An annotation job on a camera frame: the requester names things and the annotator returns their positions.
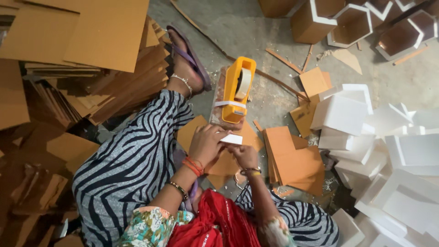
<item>woman's hand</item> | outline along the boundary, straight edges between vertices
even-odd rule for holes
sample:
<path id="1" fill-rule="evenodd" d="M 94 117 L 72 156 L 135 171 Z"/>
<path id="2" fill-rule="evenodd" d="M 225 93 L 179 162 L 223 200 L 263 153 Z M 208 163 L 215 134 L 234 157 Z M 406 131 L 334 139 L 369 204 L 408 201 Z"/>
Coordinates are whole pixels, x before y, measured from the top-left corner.
<path id="1" fill-rule="evenodd" d="M 258 168 L 258 152 L 252 146 L 228 146 L 227 150 L 235 155 L 241 168 Z"/>
<path id="2" fill-rule="evenodd" d="M 198 126 L 192 138 L 189 156 L 193 160 L 199 161 L 202 168 L 205 168 L 207 164 L 216 158 L 221 148 L 224 147 L 220 140 L 231 133 L 232 131 L 225 131 L 220 126 L 210 124 Z"/>

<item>red scarf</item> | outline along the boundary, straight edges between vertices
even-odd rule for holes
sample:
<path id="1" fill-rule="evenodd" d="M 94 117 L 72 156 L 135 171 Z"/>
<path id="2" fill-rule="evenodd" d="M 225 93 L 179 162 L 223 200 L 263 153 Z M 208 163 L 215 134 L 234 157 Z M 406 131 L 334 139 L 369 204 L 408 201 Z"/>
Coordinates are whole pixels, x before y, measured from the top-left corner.
<path id="1" fill-rule="evenodd" d="M 201 196 L 198 211 L 189 224 L 174 228 L 168 247 L 260 247 L 255 225 L 231 199 L 208 189 Z"/>

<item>anklet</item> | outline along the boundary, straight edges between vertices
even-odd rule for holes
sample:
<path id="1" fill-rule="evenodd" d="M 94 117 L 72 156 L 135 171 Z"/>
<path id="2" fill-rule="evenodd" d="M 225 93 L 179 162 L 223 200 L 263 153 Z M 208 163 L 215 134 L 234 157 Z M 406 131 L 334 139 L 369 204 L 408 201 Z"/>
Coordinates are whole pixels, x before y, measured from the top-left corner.
<path id="1" fill-rule="evenodd" d="M 189 88 L 189 91 L 191 92 L 191 94 L 189 95 L 189 98 L 191 98 L 191 97 L 192 97 L 192 88 L 189 86 L 189 84 L 187 84 L 187 82 L 188 82 L 189 80 L 188 80 L 188 79 L 181 78 L 181 77 L 179 77 L 179 76 L 176 75 L 176 74 L 172 74 L 171 77 L 178 78 L 178 79 L 182 80 L 182 81 L 184 82 L 184 84 L 186 84 L 186 86 Z"/>

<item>floral print sleeve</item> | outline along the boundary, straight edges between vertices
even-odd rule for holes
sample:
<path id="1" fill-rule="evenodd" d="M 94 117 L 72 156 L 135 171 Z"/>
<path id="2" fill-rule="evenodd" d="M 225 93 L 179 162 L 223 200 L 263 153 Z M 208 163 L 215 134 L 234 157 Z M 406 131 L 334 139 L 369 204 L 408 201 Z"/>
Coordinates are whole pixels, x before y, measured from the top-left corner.
<path id="1" fill-rule="evenodd" d="M 258 227 L 258 238 L 262 247 L 296 247 L 288 226 L 281 216 Z"/>
<path id="2" fill-rule="evenodd" d="M 188 211 L 178 211 L 177 217 L 159 207 L 135 209 L 130 225 L 120 238 L 120 247 L 165 247 L 175 225 L 185 225 L 194 218 Z"/>

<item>concrete floor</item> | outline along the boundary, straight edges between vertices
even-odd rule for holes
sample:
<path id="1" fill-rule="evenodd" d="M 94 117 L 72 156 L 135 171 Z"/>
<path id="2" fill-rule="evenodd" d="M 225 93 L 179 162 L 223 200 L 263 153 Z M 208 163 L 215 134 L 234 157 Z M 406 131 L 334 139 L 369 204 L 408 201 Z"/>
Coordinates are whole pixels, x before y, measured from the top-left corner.
<path id="1" fill-rule="evenodd" d="M 302 91 L 298 74 L 285 64 L 265 52 L 268 47 L 299 68 L 302 68 L 308 54 L 308 44 L 295 43 L 291 36 L 288 18 L 265 18 L 256 0 L 198 0 L 178 1 L 179 7 L 200 26 L 213 40 L 215 40 L 229 55 L 233 57 L 245 56 L 257 63 L 257 68 L 276 77 L 297 91 Z M 151 0 L 148 14 L 158 22 L 162 28 L 173 22 L 181 28 L 190 39 L 201 62 L 211 73 L 212 81 L 219 78 L 222 66 L 231 63 L 195 28 L 193 28 L 170 4 L 169 1 Z M 326 39 L 314 45 L 313 53 L 307 70 L 319 66 L 322 71 L 330 73 L 332 85 L 340 84 L 367 84 L 372 104 L 377 107 L 383 103 L 403 102 L 412 111 L 422 108 L 439 106 L 439 87 L 437 76 L 439 71 L 439 44 L 436 40 L 429 43 L 431 47 L 398 66 L 386 61 L 374 48 L 376 36 L 369 36 L 362 40 L 362 51 L 356 46 L 349 51 L 357 56 L 363 75 L 335 59 L 326 57 L 317 62 L 316 56 L 325 50 L 336 50 L 336 47 L 327 45 Z M 299 135 L 289 112 L 298 107 L 297 98 L 289 91 L 281 88 L 272 81 L 255 75 L 250 95 L 252 102 L 247 103 L 248 122 L 257 119 L 262 128 L 288 126 L 290 132 Z M 213 91 L 205 92 L 190 100 L 194 114 L 209 118 Z M 262 139 L 261 133 L 251 124 L 255 132 Z M 260 163 L 266 175 L 266 151 L 260 152 Z M 334 189 L 331 183 L 333 176 L 327 175 L 325 191 Z M 210 183 L 203 182 L 203 187 Z M 227 189 L 221 192 L 232 198 L 236 197 L 237 189 L 233 181 L 229 181 Z M 294 193 L 294 199 L 305 200 L 303 193 Z"/>

